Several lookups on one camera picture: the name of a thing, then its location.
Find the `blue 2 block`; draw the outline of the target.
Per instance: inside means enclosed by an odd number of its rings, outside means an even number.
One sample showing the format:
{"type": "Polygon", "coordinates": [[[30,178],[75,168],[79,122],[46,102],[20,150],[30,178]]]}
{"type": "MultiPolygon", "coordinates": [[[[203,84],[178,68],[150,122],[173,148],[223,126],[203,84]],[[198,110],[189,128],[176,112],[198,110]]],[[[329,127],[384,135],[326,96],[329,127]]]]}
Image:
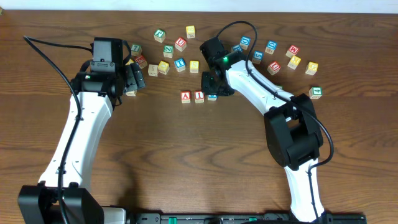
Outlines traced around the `blue 2 block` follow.
{"type": "Polygon", "coordinates": [[[208,95],[208,101],[216,101],[218,98],[217,95],[208,95]]]}

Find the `red I block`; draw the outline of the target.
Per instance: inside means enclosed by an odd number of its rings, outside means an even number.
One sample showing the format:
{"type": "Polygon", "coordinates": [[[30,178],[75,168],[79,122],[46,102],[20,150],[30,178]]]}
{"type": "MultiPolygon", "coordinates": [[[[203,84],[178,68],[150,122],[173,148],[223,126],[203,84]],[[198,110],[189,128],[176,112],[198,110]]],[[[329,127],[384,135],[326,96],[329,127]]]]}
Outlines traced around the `red I block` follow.
{"type": "Polygon", "coordinates": [[[203,103],[204,101],[204,93],[202,91],[195,91],[195,103],[203,103]]]}

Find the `red A block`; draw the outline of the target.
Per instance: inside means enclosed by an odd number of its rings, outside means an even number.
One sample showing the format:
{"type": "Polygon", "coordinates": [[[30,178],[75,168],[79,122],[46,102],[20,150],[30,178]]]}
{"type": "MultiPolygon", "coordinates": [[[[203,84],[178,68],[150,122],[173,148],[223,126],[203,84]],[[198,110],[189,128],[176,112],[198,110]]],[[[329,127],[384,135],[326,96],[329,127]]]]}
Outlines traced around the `red A block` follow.
{"type": "Polygon", "coordinates": [[[181,102],[183,104],[191,102],[191,94],[190,91],[182,91],[180,94],[181,102]]]}

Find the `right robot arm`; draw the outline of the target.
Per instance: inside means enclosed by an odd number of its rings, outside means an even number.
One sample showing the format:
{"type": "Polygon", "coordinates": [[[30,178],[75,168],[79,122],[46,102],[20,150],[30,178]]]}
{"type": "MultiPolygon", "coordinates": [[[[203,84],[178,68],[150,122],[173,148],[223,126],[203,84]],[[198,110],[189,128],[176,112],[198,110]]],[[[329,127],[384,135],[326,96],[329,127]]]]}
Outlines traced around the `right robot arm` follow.
{"type": "Polygon", "coordinates": [[[315,114],[311,99],[294,96],[259,73],[241,52],[202,51],[210,68],[203,72],[201,89],[207,95],[244,95],[263,115],[267,148],[285,169],[291,194],[290,211],[300,222],[319,221],[317,167],[323,139],[330,135],[315,114]]]}

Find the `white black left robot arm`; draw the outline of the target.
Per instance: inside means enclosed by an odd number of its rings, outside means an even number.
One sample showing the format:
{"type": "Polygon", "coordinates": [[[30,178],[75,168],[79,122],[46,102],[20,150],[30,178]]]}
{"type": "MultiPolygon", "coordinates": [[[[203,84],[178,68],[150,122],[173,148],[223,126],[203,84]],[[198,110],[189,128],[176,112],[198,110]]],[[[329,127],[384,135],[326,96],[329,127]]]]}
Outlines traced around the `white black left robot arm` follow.
{"type": "Polygon", "coordinates": [[[82,66],[71,80],[73,94],[62,136],[37,185],[24,185],[18,205],[26,223],[129,223],[126,209],[103,207],[90,193],[98,144],[116,101],[145,86],[141,67],[128,62],[82,66]]]}

